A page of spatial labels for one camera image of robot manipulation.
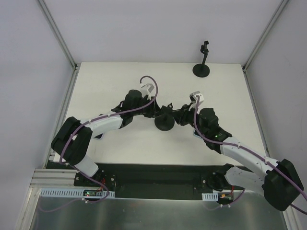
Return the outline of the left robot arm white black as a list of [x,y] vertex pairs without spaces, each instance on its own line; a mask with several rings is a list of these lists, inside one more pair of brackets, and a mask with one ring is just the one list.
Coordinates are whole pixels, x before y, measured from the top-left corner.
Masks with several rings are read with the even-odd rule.
[[155,97],[130,90],[125,99],[106,115],[88,121],[73,116],[67,118],[52,140],[51,149],[70,166],[84,173],[90,186],[97,186],[102,176],[98,165],[87,155],[90,141],[101,140],[106,132],[126,127],[137,115],[154,118],[160,110]]

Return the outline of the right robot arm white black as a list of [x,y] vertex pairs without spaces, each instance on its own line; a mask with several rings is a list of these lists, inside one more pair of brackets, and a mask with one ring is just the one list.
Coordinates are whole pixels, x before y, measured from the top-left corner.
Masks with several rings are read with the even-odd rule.
[[184,105],[173,113],[175,121],[181,125],[191,125],[207,147],[242,164],[242,170],[233,165],[216,176],[216,184],[221,189],[239,186],[261,196],[279,211],[285,211],[298,198],[306,197],[304,187],[294,165],[287,159],[260,156],[242,145],[238,139],[219,126],[219,119],[212,108],[197,111]]

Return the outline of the black phone stand round base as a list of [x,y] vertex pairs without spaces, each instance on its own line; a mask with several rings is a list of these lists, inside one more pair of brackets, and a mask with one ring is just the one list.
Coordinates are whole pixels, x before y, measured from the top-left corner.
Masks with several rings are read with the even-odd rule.
[[162,106],[160,112],[154,119],[155,126],[161,131],[169,131],[175,125],[175,120],[172,115],[173,105],[170,103],[167,106]]

